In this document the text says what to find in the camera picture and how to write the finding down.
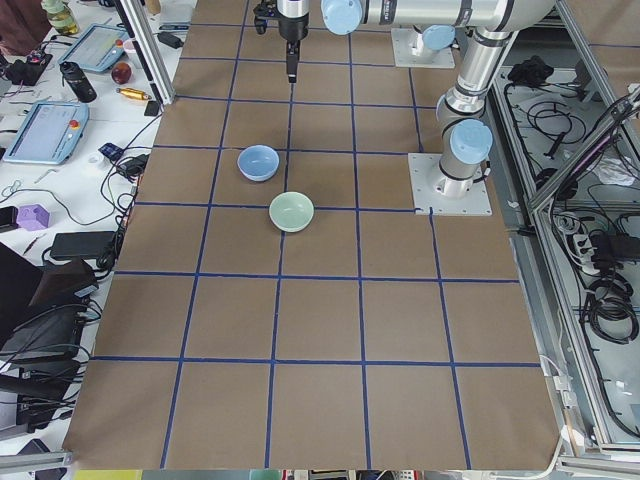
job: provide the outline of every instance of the bowl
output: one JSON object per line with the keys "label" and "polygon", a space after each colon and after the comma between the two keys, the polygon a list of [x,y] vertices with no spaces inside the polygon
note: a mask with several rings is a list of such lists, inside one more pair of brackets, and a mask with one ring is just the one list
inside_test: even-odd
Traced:
{"label": "bowl", "polygon": [[309,197],[298,192],[285,192],[273,199],[269,206],[269,217],[283,232],[299,232],[313,218],[313,203]]}
{"label": "bowl", "polygon": [[278,171],[279,164],[278,152],[266,145],[245,148],[238,156],[238,168],[254,182],[269,180]]}

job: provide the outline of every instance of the purple block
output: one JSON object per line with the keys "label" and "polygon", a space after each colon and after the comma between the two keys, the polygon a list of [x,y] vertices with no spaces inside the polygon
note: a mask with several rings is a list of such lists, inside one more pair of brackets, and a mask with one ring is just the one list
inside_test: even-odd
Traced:
{"label": "purple block", "polygon": [[49,226],[49,212],[42,205],[25,205],[18,207],[18,225],[33,232]]}

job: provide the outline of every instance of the white table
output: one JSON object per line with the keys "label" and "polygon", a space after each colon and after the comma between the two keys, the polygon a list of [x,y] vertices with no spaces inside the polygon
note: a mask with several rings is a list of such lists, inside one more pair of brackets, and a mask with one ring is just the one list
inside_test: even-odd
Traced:
{"label": "white table", "polygon": [[[197,0],[181,0],[180,3],[195,5],[196,2]],[[120,21],[115,9],[106,9],[96,3],[85,4],[79,0],[71,0],[69,6],[73,10],[81,29],[87,28],[91,23],[115,25]],[[157,32],[159,19],[150,17],[150,24],[152,30]],[[53,34],[55,34],[55,31],[50,32],[49,37]],[[59,40],[67,41],[64,37],[59,37]],[[33,103],[43,99],[76,100],[71,89],[68,86],[62,86],[62,77],[57,63],[58,58],[67,48],[65,45],[49,44],[46,51],[53,54],[54,59],[47,71],[41,77],[38,85],[35,87],[23,87],[23,90],[33,90],[33,92],[19,93],[0,101],[0,130],[17,130],[20,127],[26,115],[25,110],[30,108],[30,105],[26,103]],[[167,71],[170,77],[173,78],[182,50],[175,50],[160,43],[159,49]],[[128,63],[133,69],[133,76],[132,80],[125,86],[152,93],[144,72],[141,69],[136,69],[132,62],[128,61]],[[0,162],[0,190],[11,186],[16,181],[20,182],[22,188],[50,190],[67,205],[74,218],[83,223],[103,217],[112,210],[112,207],[100,195],[100,185],[111,165],[108,160],[103,159],[102,155],[98,153],[98,148],[107,142],[114,143],[120,147],[126,146],[133,136],[153,119],[153,117],[144,116],[146,102],[130,100],[115,92],[118,85],[113,82],[109,72],[104,74],[87,72],[86,75],[96,90],[98,98],[88,104],[90,120],[72,156],[58,166]],[[16,90],[18,90],[17,87],[12,87],[8,93]],[[159,124],[160,121],[157,120],[147,128],[135,141],[134,146],[151,147]],[[0,133],[0,145],[8,146],[13,135],[15,134]],[[145,152],[148,153],[149,150],[131,150],[127,154],[137,155]],[[50,168],[54,168],[56,172],[49,173],[44,179],[34,183]],[[132,188],[132,185],[120,176],[114,176],[110,184],[115,198],[121,193],[130,192]],[[49,228],[36,232],[17,229],[2,233],[0,234],[0,242],[22,254],[34,238],[45,234],[25,255],[25,258],[36,265],[40,265],[41,254],[51,245],[56,233],[116,229],[115,216],[117,212],[89,227],[83,227],[74,223],[62,207],[49,194],[44,192],[18,193],[7,202],[4,202],[2,206],[21,206],[34,203],[42,205],[51,213]],[[110,283],[110,278],[101,282],[100,289],[93,295],[93,298],[101,306],[104,305],[106,300]],[[84,330],[82,345],[89,350],[93,347],[97,328],[97,325],[90,325]],[[16,454],[31,438],[42,439],[52,450],[60,449],[68,426],[69,420],[56,421],[32,435],[2,441],[0,442],[0,455]],[[30,477],[27,474],[0,475],[0,479],[5,478],[27,479]]]}

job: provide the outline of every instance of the mounting plate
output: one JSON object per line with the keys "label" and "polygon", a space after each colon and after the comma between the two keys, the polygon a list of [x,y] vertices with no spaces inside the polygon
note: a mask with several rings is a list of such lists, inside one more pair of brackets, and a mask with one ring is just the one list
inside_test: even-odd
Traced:
{"label": "mounting plate", "polygon": [[411,28],[391,29],[391,43],[393,44],[396,67],[455,68],[456,62],[453,60],[451,48],[445,48],[439,52],[425,48],[421,55],[414,55],[411,51],[411,39],[414,34],[415,31]]}
{"label": "mounting plate", "polygon": [[491,203],[487,195],[484,182],[474,183],[464,198],[451,199],[433,190],[427,183],[429,170],[440,161],[441,154],[410,153],[409,173],[411,175],[411,190],[413,191],[413,205],[416,215],[429,215],[433,209],[434,215],[447,216],[490,216]]}

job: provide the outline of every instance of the green bowl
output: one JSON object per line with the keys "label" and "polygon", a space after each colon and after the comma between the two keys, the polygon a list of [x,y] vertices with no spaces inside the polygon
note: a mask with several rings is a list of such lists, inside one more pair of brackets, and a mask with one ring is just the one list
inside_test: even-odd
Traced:
{"label": "green bowl", "polygon": [[283,232],[299,232],[313,218],[313,203],[309,197],[298,192],[285,192],[273,199],[269,206],[269,217]]}

